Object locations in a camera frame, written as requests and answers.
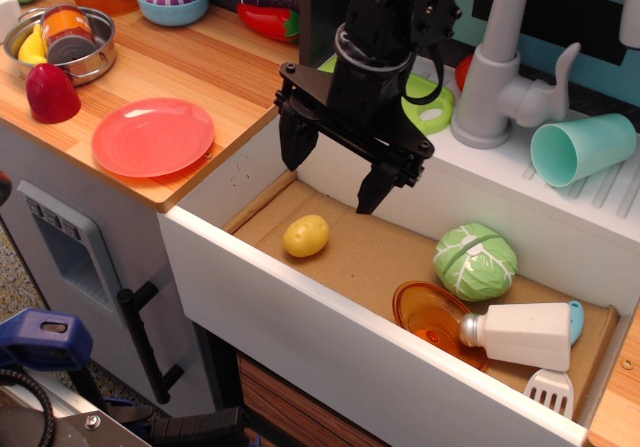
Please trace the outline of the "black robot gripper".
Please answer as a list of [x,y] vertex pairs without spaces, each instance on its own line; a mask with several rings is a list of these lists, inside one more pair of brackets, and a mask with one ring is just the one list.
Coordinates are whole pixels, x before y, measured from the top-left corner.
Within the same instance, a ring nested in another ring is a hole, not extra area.
[[331,72],[295,64],[280,67],[275,104],[280,114],[281,157],[295,171],[320,133],[372,164],[358,192],[358,214],[370,215],[394,187],[414,186],[433,145],[405,115],[401,98],[415,53],[368,56],[341,27],[334,38]]

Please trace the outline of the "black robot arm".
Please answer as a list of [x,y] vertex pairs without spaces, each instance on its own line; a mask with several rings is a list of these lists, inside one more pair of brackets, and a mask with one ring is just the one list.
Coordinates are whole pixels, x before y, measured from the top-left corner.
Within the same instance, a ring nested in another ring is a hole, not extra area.
[[417,56],[428,54],[444,75],[441,40],[453,34],[455,0],[350,0],[334,36],[331,73],[287,63],[276,94],[281,157],[296,170],[325,135],[371,164],[358,192],[357,213],[371,214],[395,187],[414,186],[434,147],[402,104],[425,106],[407,92]]

